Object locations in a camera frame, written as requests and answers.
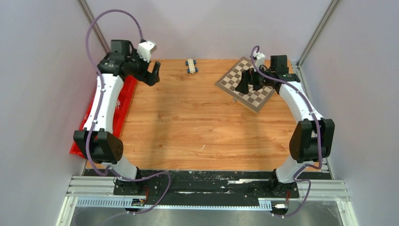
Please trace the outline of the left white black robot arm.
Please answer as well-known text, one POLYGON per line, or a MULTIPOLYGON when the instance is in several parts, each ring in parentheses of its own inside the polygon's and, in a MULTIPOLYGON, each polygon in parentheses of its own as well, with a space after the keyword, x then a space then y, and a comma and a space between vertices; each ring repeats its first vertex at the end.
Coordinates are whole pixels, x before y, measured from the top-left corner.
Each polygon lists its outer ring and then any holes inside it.
POLYGON ((112 40, 111 50, 95 65, 98 73, 96 92, 90 113, 82 129, 73 134, 83 156, 92 166, 101 164, 104 172, 116 176, 117 185, 126 185, 132 195, 140 194, 144 182, 138 167, 129 163, 124 156, 123 142, 113 134, 113 119, 116 103, 128 77, 135 78, 148 86, 159 82, 160 62, 155 62, 153 70, 148 71, 156 43, 141 40, 137 48, 128 40, 112 40))

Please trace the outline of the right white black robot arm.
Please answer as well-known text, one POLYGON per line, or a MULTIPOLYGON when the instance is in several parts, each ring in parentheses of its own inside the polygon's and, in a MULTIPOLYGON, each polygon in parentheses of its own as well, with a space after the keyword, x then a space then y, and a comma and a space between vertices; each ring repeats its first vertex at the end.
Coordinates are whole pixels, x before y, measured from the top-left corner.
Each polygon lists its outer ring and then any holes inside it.
POLYGON ((281 197, 294 189, 297 177, 305 168, 321 168, 323 158, 331 152, 335 123, 314 108, 304 93, 299 77, 289 73, 286 55, 271 56, 269 67, 264 65, 264 58, 261 53, 252 55, 253 67, 241 73, 235 91, 248 94, 250 87, 254 91, 271 87, 287 103, 296 121, 289 141, 290 156, 273 170, 267 185, 272 196, 281 197))

